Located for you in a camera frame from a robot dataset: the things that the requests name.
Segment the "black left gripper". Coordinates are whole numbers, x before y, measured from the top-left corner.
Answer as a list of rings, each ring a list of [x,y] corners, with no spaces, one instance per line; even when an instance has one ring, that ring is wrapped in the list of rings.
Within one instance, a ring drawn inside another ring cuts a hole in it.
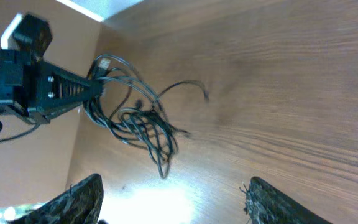
[[[68,72],[30,52],[0,50],[0,106],[27,124],[48,124],[101,96],[100,81]]]

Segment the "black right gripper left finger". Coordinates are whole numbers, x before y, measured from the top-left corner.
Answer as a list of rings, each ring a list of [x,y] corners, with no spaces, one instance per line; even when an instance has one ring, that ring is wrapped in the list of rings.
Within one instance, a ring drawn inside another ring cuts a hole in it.
[[[40,208],[10,222],[95,224],[103,198],[102,177],[91,174]]]

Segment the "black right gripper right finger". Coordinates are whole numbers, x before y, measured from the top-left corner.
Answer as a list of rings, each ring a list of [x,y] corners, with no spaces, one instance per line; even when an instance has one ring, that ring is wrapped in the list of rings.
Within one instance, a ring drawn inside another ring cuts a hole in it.
[[[330,224],[260,177],[252,177],[239,190],[245,195],[243,211],[249,223]]]

